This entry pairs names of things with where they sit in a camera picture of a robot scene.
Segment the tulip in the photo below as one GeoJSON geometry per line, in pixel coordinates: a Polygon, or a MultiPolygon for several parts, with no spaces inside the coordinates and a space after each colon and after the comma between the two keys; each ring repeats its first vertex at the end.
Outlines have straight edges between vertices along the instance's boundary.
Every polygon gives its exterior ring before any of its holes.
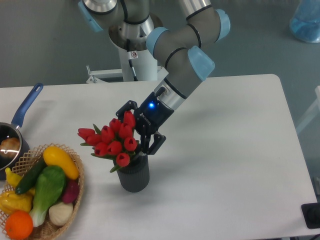
{"type": "Polygon", "coordinates": [[[79,128],[78,135],[83,138],[83,140],[87,140],[89,136],[96,134],[96,131],[91,128],[79,128]]]}
{"type": "Polygon", "coordinates": [[[109,144],[115,138],[114,131],[109,126],[103,126],[101,130],[101,139],[104,143],[109,144]]]}
{"type": "Polygon", "coordinates": [[[120,126],[121,126],[121,122],[119,119],[113,118],[110,122],[109,122],[109,126],[110,128],[113,130],[114,133],[119,132],[120,130],[120,126]]]}
{"type": "Polygon", "coordinates": [[[106,154],[112,155],[112,156],[117,156],[119,153],[122,151],[122,144],[119,141],[113,141],[111,142],[107,149],[106,149],[106,154]]]}
{"type": "Polygon", "coordinates": [[[133,152],[134,150],[136,150],[138,143],[134,137],[127,137],[124,140],[123,145],[126,150],[128,150],[129,152],[133,152]]]}
{"type": "Polygon", "coordinates": [[[97,156],[104,156],[107,155],[108,153],[108,144],[106,144],[105,142],[101,141],[99,142],[97,145],[95,145],[94,147],[94,154],[97,156]]]}
{"type": "Polygon", "coordinates": [[[120,167],[126,167],[130,163],[130,157],[128,154],[122,152],[119,153],[118,156],[116,156],[115,162],[120,166],[120,167]]]}
{"type": "Polygon", "coordinates": [[[124,112],[123,123],[128,124],[132,129],[136,126],[136,119],[131,111],[124,112]]]}
{"type": "Polygon", "coordinates": [[[102,141],[101,135],[94,134],[94,135],[88,136],[85,142],[91,146],[96,146],[101,141],[102,141]]]}
{"type": "Polygon", "coordinates": [[[119,130],[119,137],[122,139],[126,139],[128,137],[133,137],[134,133],[132,128],[127,123],[121,123],[120,130],[119,130]]]}

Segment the blue pan handle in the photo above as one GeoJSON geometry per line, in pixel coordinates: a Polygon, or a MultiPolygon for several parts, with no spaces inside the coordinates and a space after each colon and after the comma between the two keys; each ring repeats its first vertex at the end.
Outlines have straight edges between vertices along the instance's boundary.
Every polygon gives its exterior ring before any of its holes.
{"type": "Polygon", "coordinates": [[[13,125],[22,127],[27,110],[29,109],[29,107],[37,98],[37,96],[39,95],[39,93],[43,88],[44,88],[44,85],[42,83],[37,83],[36,85],[34,85],[31,92],[28,94],[28,96],[26,96],[26,98],[23,100],[23,102],[19,106],[18,110],[15,112],[13,119],[11,121],[13,125]]]}

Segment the dark gray vase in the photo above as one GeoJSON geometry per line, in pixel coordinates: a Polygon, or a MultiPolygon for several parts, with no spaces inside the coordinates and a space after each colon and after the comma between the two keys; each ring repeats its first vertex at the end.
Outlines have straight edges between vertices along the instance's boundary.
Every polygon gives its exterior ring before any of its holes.
{"type": "Polygon", "coordinates": [[[122,167],[116,172],[125,190],[131,193],[140,192],[148,185],[150,179],[148,155],[139,156],[128,166],[122,167]]]}

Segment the cable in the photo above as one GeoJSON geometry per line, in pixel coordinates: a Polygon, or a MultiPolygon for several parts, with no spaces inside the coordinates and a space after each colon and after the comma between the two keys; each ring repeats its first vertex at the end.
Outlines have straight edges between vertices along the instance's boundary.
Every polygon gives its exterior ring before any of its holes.
{"type": "Polygon", "coordinates": [[[320,234],[315,235],[314,237],[310,238],[310,240],[315,240],[315,239],[317,239],[318,237],[320,237],[320,234]]]}
{"type": "MultiPolygon", "coordinates": [[[[130,40],[127,39],[127,40],[126,40],[126,51],[127,51],[127,53],[130,52],[129,47],[130,47],[130,40]]],[[[137,78],[137,75],[136,75],[136,71],[135,71],[134,65],[133,65],[133,63],[132,63],[132,59],[129,59],[129,66],[130,66],[130,68],[131,68],[131,70],[132,70],[133,80],[134,80],[135,82],[137,82],[137,81],[138,81],[138,78],[137,78]]]]}

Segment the wicker basket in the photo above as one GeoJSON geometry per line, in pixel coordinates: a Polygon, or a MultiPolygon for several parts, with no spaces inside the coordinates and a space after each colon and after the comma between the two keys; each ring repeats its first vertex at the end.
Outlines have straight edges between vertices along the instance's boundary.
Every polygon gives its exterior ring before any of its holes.
{"type": "MultiPolygon", "coordinates": [[[[50,222],[49,214],[47,214],[44,223],[41,226],[34,227],[31,235],[28,238],[26,238],[27,240],[52,240],[52,239],[56,239],[63,232],[65,232],[67,228],[71,225],[71,223],[73,222],[77,214],[77,211],[80,206],[81,198],[84,192],[85,178],[84,178],[84,167],[83,167],[82,161],[76,152],[74,152],[72,149],[70,149],[65,145],[51,143],[49,145],[40,145],[38,147],[35,147],[33,150],[29,150],[23,155],[23,157],[20,157],[19,161],[12,168],[12,172],[23,176],[35,163],[38,162],[39,158],[43,154],[43,151],[49,146],[56,146],[58,148],[65,150],[73,159],[74,163],[76,164],[79,170],[78,185],[80,188],[80,193],[77,199],[74,201],[73,213],[65,225],[63,226],[54,225],[53,223],[50,222]]],[[[6,182],[4,185],[4,190],[2,192],[11,191],[11,190],[14,190],[14,188],[6,182]]],[[[7,238],[9,238],[5,230],[7,217],[8,215],[5,214],[3,211],[0,212],[0,227],[2,228],[2,233],[5,234],[7,238]]]]}

